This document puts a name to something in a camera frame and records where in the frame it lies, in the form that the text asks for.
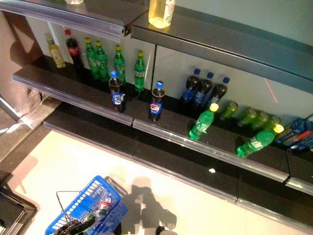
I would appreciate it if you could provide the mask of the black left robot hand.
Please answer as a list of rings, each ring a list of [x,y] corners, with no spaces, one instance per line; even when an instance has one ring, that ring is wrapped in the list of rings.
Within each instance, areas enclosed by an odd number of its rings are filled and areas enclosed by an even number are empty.
[[[54,235],[86,235],[89,227],[95,223],[95,217],[88,219],[85,222],[73,220],[59,228]]]

